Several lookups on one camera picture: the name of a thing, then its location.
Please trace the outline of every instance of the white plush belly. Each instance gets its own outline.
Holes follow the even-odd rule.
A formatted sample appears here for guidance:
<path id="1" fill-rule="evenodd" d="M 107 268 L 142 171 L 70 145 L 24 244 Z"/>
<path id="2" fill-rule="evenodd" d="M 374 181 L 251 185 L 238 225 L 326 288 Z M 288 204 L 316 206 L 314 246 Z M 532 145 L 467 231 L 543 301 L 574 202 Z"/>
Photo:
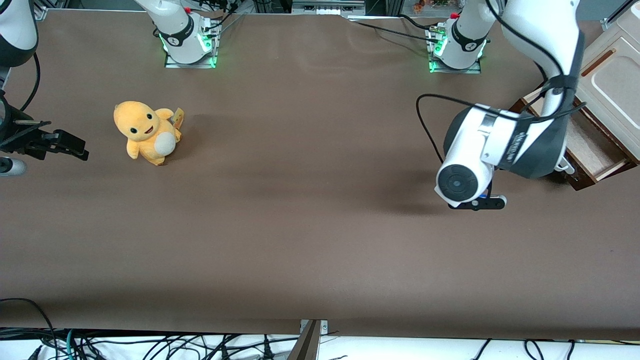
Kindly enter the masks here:
<path id="1" fill-rule="evenodd" d="M 154 144 L 156 152 L 162 156 L 167 156 L 175 149 L 175 136 L 171 133 L 159 133 Z"/>

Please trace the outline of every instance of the drawer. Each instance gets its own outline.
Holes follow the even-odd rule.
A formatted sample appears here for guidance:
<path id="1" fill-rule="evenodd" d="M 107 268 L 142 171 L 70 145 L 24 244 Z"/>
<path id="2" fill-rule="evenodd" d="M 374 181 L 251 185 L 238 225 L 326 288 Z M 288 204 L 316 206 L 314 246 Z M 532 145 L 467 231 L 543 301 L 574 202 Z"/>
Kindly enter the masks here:
<path id="1" fill-rule="evenodd" d="M 540 90 L 537 89 L 526 95 L 510 110 L 520 113 L 522 108 L 539 93 Z M 543 101 L 538 101 L 529 110 L 534 115 L 539 115 L 542 104 Z M 609 176 L 636 166 L 636 163 L 612 140 L 606 129 L 598 124 L 598 119 L 595 119 L 586 108 L 572 114 L 567 125 L 566 136 L 565 157 L 576 169 L 576 173 L 570 176 L 563 174 L 576 190 L 589 187 Z"/>

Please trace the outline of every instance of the yellow plush toy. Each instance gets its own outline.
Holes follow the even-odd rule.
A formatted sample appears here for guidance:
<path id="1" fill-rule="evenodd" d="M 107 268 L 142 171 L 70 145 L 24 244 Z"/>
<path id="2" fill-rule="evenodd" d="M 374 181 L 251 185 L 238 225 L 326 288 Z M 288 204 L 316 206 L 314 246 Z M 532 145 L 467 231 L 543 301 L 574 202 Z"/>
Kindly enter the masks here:
<path id="1" fill-rule="evenodd" d="M 154 165 L 162 165 L 164 157 L 173 152 L 182 138 L 179 129 L 183 119 L 180 108 L 175 114 L 169 109 L 154 111 L 138 101 L 125 101 L 113 111 L 118 130 L 128 138 L 127 154 L 132 159 L 142 154 Z"/>

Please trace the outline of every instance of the brown table surface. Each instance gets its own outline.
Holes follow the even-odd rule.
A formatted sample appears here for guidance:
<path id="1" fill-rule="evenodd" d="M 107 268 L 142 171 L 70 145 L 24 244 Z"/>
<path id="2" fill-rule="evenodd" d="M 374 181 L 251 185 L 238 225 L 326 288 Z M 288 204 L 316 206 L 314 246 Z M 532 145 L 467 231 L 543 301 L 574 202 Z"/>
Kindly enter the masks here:
<path id="1" fill-rule="evenodd" d="M 144 13 L 51 11 L 39 29 L 28 113 L 91 156 L 2 179 L 0 291 L 54 326 L 640 339 L 638 169 L 580 192 L 498 172 L 503 211 L 433 191 L 415 98 L 509 108 L 541 81 L 497 26 L 479 76 L 430 74 L 420 40 L 337 16 L 246 16 L 214 70 L 164 69 Z M 33 73 L 13 71 L 12 103 Z M 186 112 L 166 166 L 127 156 L 112 118 L 126 100 Z M 438 142 L 461 109 L 424 101 Z M 2 307 L 1 325 L 44 325 Z"/>

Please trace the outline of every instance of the plush toy tail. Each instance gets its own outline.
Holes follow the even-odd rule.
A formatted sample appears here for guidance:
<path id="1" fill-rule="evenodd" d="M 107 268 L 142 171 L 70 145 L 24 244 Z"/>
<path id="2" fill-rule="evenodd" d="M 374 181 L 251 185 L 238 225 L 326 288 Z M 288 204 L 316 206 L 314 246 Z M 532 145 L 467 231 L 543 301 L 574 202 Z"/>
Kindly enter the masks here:
<path id="1" fill-rule="evenodd" d="M 173 114 L 173 118 L 171 119 L 171 123 L 173 123 L 173 127 L 180 130 L 180 126 L 182 126 L 182 121 L 184 120 L 184 111 L 180 108 L 175 111 Z"/>

